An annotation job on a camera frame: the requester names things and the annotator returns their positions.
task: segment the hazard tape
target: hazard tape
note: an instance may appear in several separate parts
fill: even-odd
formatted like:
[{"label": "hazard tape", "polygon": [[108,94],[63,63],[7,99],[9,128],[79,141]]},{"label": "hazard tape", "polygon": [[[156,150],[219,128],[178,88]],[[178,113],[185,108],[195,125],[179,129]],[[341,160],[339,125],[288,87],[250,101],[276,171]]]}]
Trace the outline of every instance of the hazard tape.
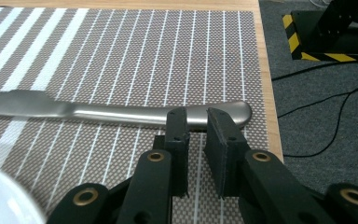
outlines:
[{"label": "hazard tape", "polygon": [[298,39],[295,24],[292,15],[284,15],[283,26],[286,31],[289,42],[290,52],[294,60],[310,60],[310,61],[335,61],[350,62],[358,61],[358,54],[338,54],[338,53],[309,53],[304,52]]}]

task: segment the wooden table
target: wooden table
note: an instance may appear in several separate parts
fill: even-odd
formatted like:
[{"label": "wooden table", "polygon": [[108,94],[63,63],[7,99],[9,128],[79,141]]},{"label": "wooden table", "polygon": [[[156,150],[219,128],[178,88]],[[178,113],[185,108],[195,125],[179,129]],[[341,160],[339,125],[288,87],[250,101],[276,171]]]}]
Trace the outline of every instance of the wooden table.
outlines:
[{"label": "wooden table", "polygon": [[0,6],[9,7],[69,7],[69,8],[127,8],[127,9],[188,9],[188,10],[246,10],[255,15],[255,31],[263,93],[266,103],[268,143],[272,153],[281,160],[282,148],[275,109],[269,61],[257,0],[0,0]]}]

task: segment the metal utensil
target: metal utensil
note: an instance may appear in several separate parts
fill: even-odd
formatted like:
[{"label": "metal utensil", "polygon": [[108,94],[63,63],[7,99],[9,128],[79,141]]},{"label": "metal utensil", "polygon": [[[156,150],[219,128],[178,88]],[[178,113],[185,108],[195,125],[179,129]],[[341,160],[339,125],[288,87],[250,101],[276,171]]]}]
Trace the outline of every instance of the metal utensil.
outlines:
[{"label": "metal utensil", "polygon": [[[0,116],[22,116],[44,119],[87,119],[96,121],[164,126],[167,113],[177,106],[111,106],[87,105],[54,101],[43,91],[0,92]],[[240,128],[252,116],[251,107],[243,101],[212,105],[187,106],[187,123],[190,130],[206,130],[209,107],[228,112]]]}]

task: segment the gray woven fabric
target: gray woven fabric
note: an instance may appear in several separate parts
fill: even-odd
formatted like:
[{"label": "gray woven fabric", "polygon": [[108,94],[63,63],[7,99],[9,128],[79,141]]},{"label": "gray woven fabric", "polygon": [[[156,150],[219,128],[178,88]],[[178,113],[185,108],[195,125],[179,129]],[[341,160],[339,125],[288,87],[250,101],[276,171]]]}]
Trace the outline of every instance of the gray woven fabric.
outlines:
[{"label": "gray woven fabric", "polygon": [[[251,12],[0,8],[0,91],[38,90],[102,105],[201,105],[245,100],[244,134],[268,150]],[[131,176],[163,130],[109,123],[0,117],[0,169],[47,215],[71,188],[112,188]],[[189,198],[173,223],[242,223],[236,199],[220,200],[192,133]]]}]

